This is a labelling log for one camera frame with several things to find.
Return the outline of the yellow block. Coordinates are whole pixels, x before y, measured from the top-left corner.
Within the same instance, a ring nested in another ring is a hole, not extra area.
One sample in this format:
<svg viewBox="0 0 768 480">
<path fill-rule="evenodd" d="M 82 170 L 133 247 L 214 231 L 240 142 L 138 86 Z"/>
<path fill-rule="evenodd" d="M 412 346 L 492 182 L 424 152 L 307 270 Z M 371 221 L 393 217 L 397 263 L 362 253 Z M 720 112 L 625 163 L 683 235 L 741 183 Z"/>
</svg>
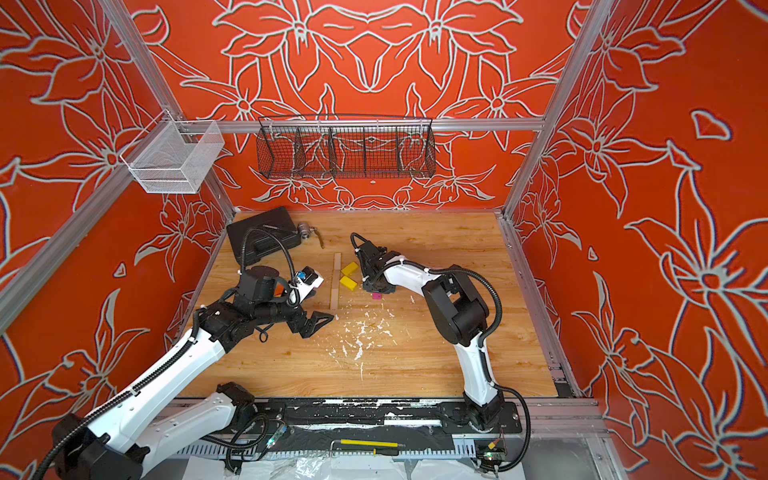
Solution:
<svg viewBox="0 0 768 480">
<path fill-rule="evenodd" d="M 356 262 L 351 262 L 341 269 L 341 273 L 343 276 L 351 277 L 358 270 L 359 265 Z"/>
<path fill-rule="evenodd" d="M 358 283 L 348 276 L 343 276 L 339 283 L 350 291 L 355 291 L 358 288 Z"/>
</svg>

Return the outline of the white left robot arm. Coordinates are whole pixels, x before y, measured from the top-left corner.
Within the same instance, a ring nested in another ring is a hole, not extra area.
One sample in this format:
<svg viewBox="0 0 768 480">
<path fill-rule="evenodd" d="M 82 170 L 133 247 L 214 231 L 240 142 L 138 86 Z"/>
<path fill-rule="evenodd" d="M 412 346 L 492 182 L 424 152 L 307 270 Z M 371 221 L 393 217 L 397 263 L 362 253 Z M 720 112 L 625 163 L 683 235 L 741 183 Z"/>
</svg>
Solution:
<svg viewBox="0 0 768 480">
<path fill-rule="evenodd" d="M 68 414 L 52 432 L 53 447 L 34 476 L 53 469 L 61 479 L 141 479 L 206 435 L 255 418 L 253 396 L 233 382 L 168 419 L 158 415 L 195 378 L 242 340 L 284 323 L 309 338 L 333 320 L 302 303 L 323 283 L 305 267 L 284 279 L 271 267 L 241 272 L 219 300 L 198 308 L 191 328 L 160 360 L 119 394 L 84 417 Z"/>
</svg>

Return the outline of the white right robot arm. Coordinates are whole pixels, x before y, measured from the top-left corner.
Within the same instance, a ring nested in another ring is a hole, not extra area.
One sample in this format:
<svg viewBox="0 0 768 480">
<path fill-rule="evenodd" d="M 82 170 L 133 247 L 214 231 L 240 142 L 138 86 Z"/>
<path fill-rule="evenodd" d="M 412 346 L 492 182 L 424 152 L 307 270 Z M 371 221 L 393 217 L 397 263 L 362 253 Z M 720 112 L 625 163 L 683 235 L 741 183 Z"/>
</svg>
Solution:
<svg viewBox="0 0 768 480">
<path fill-rule="evenodd" d="M 358 233 L 350 235 L 350 242 L 366 291 L 384 295 L 401 287 L 423 297 L 438 333 L 456 351 L 467 422 L 479 431 L 495 426 L 505 398 L 492 371 L 487 339 L 501 324 L 502 302 L 490 282 L 458 265 L 421 265 Z"/>
</svg>

